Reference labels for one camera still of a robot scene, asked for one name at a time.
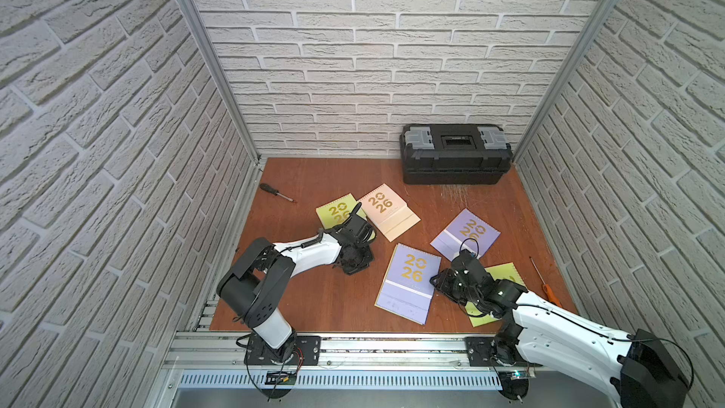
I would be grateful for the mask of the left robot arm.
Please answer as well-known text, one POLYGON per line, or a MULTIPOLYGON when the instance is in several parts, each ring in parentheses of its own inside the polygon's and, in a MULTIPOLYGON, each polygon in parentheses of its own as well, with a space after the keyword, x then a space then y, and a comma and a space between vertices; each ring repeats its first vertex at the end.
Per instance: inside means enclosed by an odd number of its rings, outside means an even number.
POLYGON ((367 269, 374 260, 372 223, 359 215, 356 203, 342 223, 321 229, 316 236, 288 243, 254 240, 219 281, 216 294, 235 319, 260 338, 277 360, 288 359, 296 348, 296 330, 279 311, 290 281, 318 266, 335 266, 347 275, 367 269))

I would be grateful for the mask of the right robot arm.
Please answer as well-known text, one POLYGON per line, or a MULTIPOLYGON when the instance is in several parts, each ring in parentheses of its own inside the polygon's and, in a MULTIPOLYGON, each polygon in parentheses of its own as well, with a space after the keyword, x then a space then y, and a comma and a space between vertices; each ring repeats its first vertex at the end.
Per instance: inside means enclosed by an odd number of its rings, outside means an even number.
POLYGON ((473 306, 480 316, 501 321, 483 352, 491 368, 544 366, 622 407, 682 407, 694 383, 693 374, 684 374, 666 349, 666 339, 575 315, 524 285, 494 278, 467 249, 430 283, 460 308, 473 306))

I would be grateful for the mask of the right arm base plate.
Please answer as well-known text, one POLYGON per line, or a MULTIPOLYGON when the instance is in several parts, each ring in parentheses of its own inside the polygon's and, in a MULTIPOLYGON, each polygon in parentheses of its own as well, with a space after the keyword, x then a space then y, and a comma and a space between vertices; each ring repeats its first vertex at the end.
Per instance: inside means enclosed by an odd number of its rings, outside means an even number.
POLYGON ((464 345, 470 366, 509 366, 515 362, 511 346, 498 336, 467 336, 464 345))

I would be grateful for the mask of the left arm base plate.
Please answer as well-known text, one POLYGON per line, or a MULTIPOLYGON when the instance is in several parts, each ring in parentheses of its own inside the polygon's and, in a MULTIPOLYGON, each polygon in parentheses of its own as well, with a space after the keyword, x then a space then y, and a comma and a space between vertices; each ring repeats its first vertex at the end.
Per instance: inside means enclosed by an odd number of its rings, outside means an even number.
POLYGON ((248 337, 245 364, 249 366, 316 366, 321 350, 321 336, 295 336, 295 343, 287 342, 282 349, 271 349, 258 334, 248 337))

